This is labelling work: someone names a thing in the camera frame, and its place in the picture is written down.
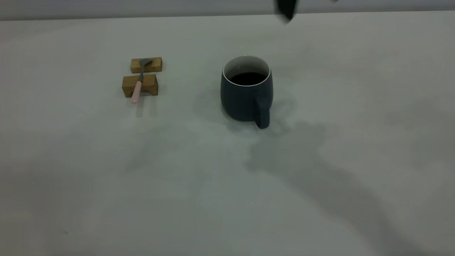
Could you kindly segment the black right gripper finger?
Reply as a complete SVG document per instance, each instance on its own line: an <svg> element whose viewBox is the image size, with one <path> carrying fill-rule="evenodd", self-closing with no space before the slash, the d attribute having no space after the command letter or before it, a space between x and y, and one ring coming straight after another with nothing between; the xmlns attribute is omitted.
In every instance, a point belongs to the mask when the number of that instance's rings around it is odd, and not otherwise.
<svg viewBox="0 0 455 256"><path fill-rule="evenodd" d="M297 12L298 0L277 0L277 15L284 21L290 22Z"/></svg>

